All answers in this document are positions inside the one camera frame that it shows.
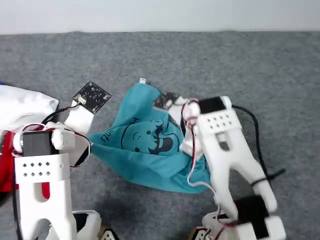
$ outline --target teal bag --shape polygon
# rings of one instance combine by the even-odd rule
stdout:
[[[123,98],[111,128],[89,136],[92,153],[127,181],[150,188],[199,193],[206,187],[187,183],[191,157],[179,151],[184,136],[167,112],[153,109],[160,92],[138,83]],[[210,183],[205,158],[195,165],[191,182]]]

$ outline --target gray carpet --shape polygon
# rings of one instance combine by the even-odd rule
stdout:
[[[256,113],[269,171],[287,169],[272,186],[288,239],[319,238],[320,33],[0,36],[0,81],[56,97],[61,107],[89,80],[113,94],[91,132],[111,125],[140,77],[186,97],[228,95]],[[257,156],[253,123],[238,115]],[[72,171],[71,183],[73,209],[97,210],[121,240],[185,240],[216,209],[209,191],[190,195],[133,185],[94,156]],[[231,191],[238,198],[250,188],[234,174]],[[0,238],[16,239],[10,200],[0,208]]]

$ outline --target black wire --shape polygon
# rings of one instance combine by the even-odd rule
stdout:
[[[23,240],[19,217],[18,217],[18,206],[17,206],[17,193],[16,193],[16,171],[15,171],[15,159],[13,158],[13,171],[12,171],[12,205],[13,205],[13,216],[15,223],[15,231],[18,240]]]
[[[258,153],[259,162],[260,162],[260,165],[261,165],[262,170],[264,172],[265,178],[256,180],[251,185],[253,186],[253,185],[260,183],[261,181],[264,181],[264,180],[271,181],[271,180],[275,179],[276,177],[278,177],[279,175],[283,174],[286,171],[286,169],[284,169],[284,168],[278,170],[277,172],[275,172],[273,174],[268,173],[266,163],[262,157],[262,152],[261,152],[261,147],[260,147],[259,123],[258,123],[258,119],[256,118],[256,116],[251,111],[249,111],[248,109],[246,109],[242,106],[232,105],[232,107],[234,109],[239,109],[239,110],[242,110],[245,113],[249,114],[254,122],[256,151]]]
[[[267,167],[266,167],[266,164],[265,164],[265,161],[262,157],[262,153],[261,153],[261,148],[260,148],[260,133],[259,133],[259,123],[258,123],[258,119],[256,118],[256,116],[251,112],[249,111],[248,109],[242,107],[242,106],[237,106],[237,105],[232,105],[232,107],[234,109],[240,109],[244,112],[246,112],[247,114],[250,115],[250,117],[252,118],[253,122],[254,122],[254,129],[255,129],[255,145],[256,145],[256,151],[258,153],[258,158],[259,158],[259,161],[260,161],[260,164],[261,164],[261,167],[262,167],[262,170],[264,172],[264,174],[266,176],[268,176],[268,170],[267,170]]]
[[[48,122],[50,122],[50,120],[57,114],[60,114],[60,113],[63,113],[65,111],[68,111],[68,110],[72,110],[72,109],[75,109],[76,107],[79,106],[79,103],[75,106],[69,106],[69,107],[65,107],[65,108],[61,108],[53,113],[51,113],[49,116],[47,116],[41,123],[46,125]]]

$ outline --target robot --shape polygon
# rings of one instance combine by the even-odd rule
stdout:
[[[70,167],[79,167],[89,157],[91,144],[85,137],[94,114],[111,97],[89,82],[74,97],[64,123],[48,116],[42,124],[18,132],[13,139],[16,183],[20,194],[18,240],[37,239],[43,219],[51,222],[46,240],[117,240],[110,228],[102,227],[94,210],[72,211]],[[254,159],[230,99],[184,99],[164,93],[153,107],[166,111],[180,123],[185,139],[180,149],[192,157],[192,168],[205,156],[211,173],[217,212],[202,219],[192,240],[284,240],[286,233],[278,216],[271,216],[277,201],[261,165]],[[252,185],[254,195],[234,201],[229,191],[230,169],[237,170]],[[42,195],[42,183],[49,183],[50,198]]]
[[[38,239],[43,219],[51,222],[46,240],[118,239],[111,228],[102,226],[96,211],[72,211],[70,186],[70,168],[80,167],[90,155],[91,144],[85,135],[94,114],[110,97],[89,82],[74,96],[71,107],[64,108],[69,111],[64,123],[52,122],[52,115],[15,134],[12,154],[14,179],[19,184],[18,240]],[[49,184],[48,199],[43,196],[43,183]]]
[[[202,219],[192,240],[284,240],[286,233],[278,216],[276,197],[266,170],[254,159],[242,132],[242,126],[227,96],[209,99],[184,99],[175,93],[163,93],[153,107],[166,111],[180,123],[185,134],[180,150],[192,157],[188,183],[205,185],[214,193],[217,212]],[[195,164],[205,156],[211,185],[191,183]],[[233,200],[229,191],[230,169],[238,171],[251,184],[254,195]]]

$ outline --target cartoon face print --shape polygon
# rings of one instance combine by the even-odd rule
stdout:
[[[177,130],[171,122],[164,125],[163,120],[131,124],[122,134],[121,147],[133,152],[171,155],[178,152],[180,146],[178,135],[174,130],[170,133],[171,129]]]

